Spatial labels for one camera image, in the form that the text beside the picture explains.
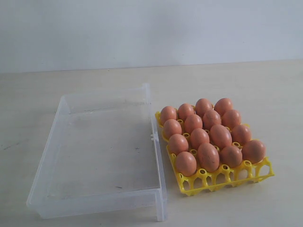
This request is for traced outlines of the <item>clear plastic bin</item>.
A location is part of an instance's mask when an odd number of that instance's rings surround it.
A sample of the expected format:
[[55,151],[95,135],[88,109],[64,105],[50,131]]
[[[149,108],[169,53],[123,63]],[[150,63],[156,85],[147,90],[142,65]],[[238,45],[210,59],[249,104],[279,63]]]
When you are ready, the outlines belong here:
[[154,206],[167,191],[148,84],[63,95],[27,206],[42,218]]

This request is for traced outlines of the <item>yellow plastic egg tray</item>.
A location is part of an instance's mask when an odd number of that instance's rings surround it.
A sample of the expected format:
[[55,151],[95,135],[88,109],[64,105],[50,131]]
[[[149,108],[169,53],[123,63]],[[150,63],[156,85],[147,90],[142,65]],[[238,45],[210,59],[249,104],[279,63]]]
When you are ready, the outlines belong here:
[[[165,138],[163,129],[162,129],[162,137],[167,142],[166,150],[169,154],[169,159],[174,170],[174,174],[176,180],[178,182],[178,186],[180,192],[186,194],[187,196],[196,195],[203,190],[216,191],[223,188],[226,185],[238,186],[245,182],[260,182],[268,177],[274,175],[271,163],[268,158],[265,156],[262,161],[252,164],[248,160],[243,160],[242,163],[235,167],[230,168],[228,165],[223,164],[221,162],[220,153],[222,149],[219,149],[216,145],[213,144],[210,138],[210,130],[205,130],[210,139],[210,144],[212,144],[218,151],[219,154],[219,167],[214,172],[208,172],[203,169],[197,158],[197,150],[193,149],[190,145],[190,134],[185,132],[184,122],[183,120],[177,118],[176,119],[181,127],[182,134],[188,141],[189,150],[196,159],[196,172],[192,176],[184,176],[182,173],[179,173],[175,166],[175,160],[177,155],[169,152],[168,142],[169,139]],[[232,141],[232,146],[238,147],[240,150],[243,146],[241,146],[238,142]]]

